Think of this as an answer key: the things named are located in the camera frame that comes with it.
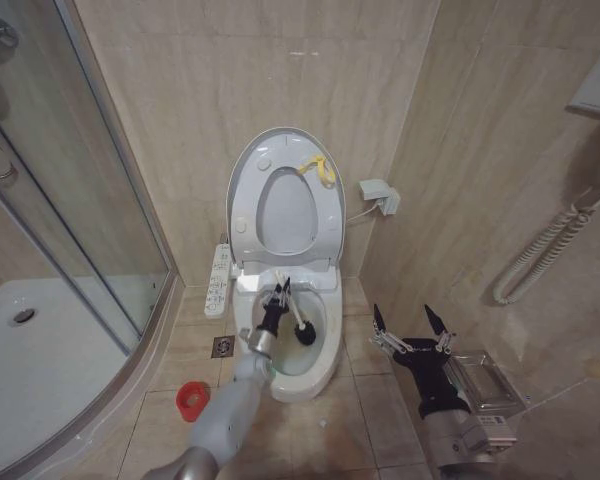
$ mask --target remote control panel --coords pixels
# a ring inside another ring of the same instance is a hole
[[[207,318],[221,318],[224,315],[230,271],[231,250],[228,243],[221,243],[216,246],[216,253],[213,255],[209,289],[204,305],[204,314]]]

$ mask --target toilet lid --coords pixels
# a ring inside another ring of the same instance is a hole
[[[317,169],[297,168],[323,155],[335,172],[331,187]],[[234,261],[249,273],[270,266],[336,265],[344,239],[344,193],[336,165],[308,133],[275,128],[242,152],[227,192],[227,231]]]

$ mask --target electrical cable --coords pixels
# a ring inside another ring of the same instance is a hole
[[[500,276],[493,287],[493,299],[500,305],[509,305],[520,300],[522,295],[538,281],[553,265],[573,239],[591,221],[596,209],[600,206],[600,198],[590,206],[576,207],[571,204],[568,211],[559,214],[551,224],[529,245],[515,262]],[[511,289],[507,296],[504,289],[536,255],[540,255],[533,267]]]
[[[378,208],[378,207],[380,206],[380,204],[381,204],[381,203],[382,203],[382,201],[381,201],[381,200],[376,200],[376,203],[374,203],[374,204],[373,204],[373,207],[371,207],[370,209],[368,209],[368,210],[365,210],[365,211],[364,211],[364,212],[362,212],[362,213],[358,213],[357,215],[354,215],[353,217],[347,218],[347,223],[349,223],[349,222],[351,222],[351,221],[355,220],[356,218],[364,217],[365,215],[367,215],[367,214],[369,214],[369,213],[373,212],[373,211],[374,211],[376,208]]]

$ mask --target shower drain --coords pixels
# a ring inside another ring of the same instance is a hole
[[[211,350],[211,358],[233,357],[233,342],[234,335],[226,337],[215,337],[213,339],[213,350]]]
[[[27,323],[29,320],[31,320],[35,314],[36,311],[33,308],[27,308],[26,310],[21,310],[20,312],[16,313],[15,317],[13,317],[13,321],[18,325],[22,325],[23,323]]]

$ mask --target glass shower door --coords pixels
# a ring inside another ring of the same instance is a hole
[[[75,279],[86,277],[97,288],[78,288]],[[124,312],[0,136],[0,471],[83,412],[137,343]]]
[[[138,334],[168,266],[53,1],[0,0],[0,128]]]

